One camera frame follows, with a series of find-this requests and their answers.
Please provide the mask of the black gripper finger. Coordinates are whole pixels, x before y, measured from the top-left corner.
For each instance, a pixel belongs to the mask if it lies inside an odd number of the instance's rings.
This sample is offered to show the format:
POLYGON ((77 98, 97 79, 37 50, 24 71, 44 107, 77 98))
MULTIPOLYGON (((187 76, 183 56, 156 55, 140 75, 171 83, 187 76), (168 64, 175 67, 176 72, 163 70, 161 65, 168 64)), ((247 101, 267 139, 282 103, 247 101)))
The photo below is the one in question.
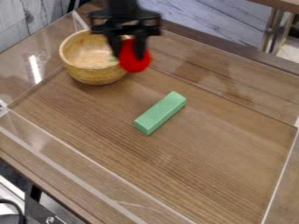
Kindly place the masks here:
POLYGON ((121 50, 123 39, 119 35, 108 34, 107 42, 109 43, 113 56, 117 58, 121 50))
POLYGON ((135 56, 139 60, 144 58, 147 36, 135 36, 135 56))

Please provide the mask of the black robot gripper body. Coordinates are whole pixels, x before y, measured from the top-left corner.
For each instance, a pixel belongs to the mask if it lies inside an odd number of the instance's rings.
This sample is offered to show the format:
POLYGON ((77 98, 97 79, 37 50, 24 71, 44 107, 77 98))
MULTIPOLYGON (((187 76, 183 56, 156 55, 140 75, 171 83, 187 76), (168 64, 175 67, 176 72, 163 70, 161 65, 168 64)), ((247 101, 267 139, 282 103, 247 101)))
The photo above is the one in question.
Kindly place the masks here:
POLYGON ((108 10, 95 10, 88 14, 89 29, 93 34, 145 36, 161 34, 161 15, 151 10, 139 9, 132 14, 113 15, 108 10))

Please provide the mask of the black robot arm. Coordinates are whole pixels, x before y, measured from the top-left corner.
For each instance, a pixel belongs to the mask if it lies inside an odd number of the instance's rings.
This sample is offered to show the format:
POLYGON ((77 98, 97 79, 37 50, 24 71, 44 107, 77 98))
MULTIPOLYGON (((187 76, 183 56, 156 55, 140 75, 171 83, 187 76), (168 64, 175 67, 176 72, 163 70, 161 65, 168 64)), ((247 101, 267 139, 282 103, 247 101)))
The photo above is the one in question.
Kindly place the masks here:
POLYGON ((133 38, 133 55, 144 57, 147 39, 161 35, 161 14, 143 8, 137 0, 103 0, 101 10, 88 14, 89 30, 107 38, 113 56, 119 58, 121 37, 133 38))

